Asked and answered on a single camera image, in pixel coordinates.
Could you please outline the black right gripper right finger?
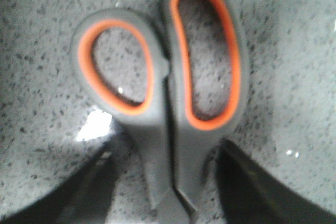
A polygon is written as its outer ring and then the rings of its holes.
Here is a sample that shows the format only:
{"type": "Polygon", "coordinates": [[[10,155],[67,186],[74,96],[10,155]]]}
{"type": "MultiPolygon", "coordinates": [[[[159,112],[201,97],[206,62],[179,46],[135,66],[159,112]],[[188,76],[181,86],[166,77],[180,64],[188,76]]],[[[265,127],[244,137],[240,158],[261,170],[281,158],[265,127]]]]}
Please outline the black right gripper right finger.
{"type": "Polygon", "coordinates": [[[276,180],[236,144],[221,146],[216,179],[227,223],[335,223],[335,215],[276,180]]]}

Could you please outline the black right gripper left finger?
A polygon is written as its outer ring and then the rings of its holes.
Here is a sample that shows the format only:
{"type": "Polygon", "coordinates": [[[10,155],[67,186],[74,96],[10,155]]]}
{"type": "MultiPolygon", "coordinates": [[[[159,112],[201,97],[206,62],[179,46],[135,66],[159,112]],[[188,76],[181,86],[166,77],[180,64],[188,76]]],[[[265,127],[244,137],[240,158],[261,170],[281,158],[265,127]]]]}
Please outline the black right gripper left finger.
{"type": "Polygon", "coordinates": [[[114,147],[105,143],[57,189],[2,223],[105,223],[117,180],[114,147]]]}

